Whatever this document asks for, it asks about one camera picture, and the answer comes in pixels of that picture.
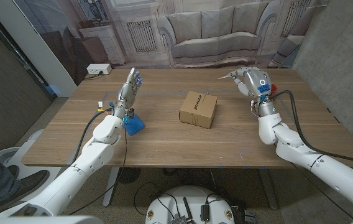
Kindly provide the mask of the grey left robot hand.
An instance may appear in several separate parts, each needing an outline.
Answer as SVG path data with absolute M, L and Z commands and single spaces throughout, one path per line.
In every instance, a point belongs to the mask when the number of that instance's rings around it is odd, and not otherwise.
M 117 93 L 116 103 L 114 106 L 114 116 L 120 119 L 125 117 L 126 111 L 134 104 L 135 96 L 141 85 L 142 77 L 140 72 L 132 67 L 127 76 L 126 82 L 121 86 Z

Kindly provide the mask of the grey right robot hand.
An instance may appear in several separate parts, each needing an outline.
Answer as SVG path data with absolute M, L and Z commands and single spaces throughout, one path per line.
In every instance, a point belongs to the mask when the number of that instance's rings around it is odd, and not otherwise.
M 257 67 L 242 67 L 228 75 L 244 96 L 252 98 L 250 102 L 252 114 L 260 118 L 277 113 L 273 100 L 270 99 L 272 81 L 267 72 Z

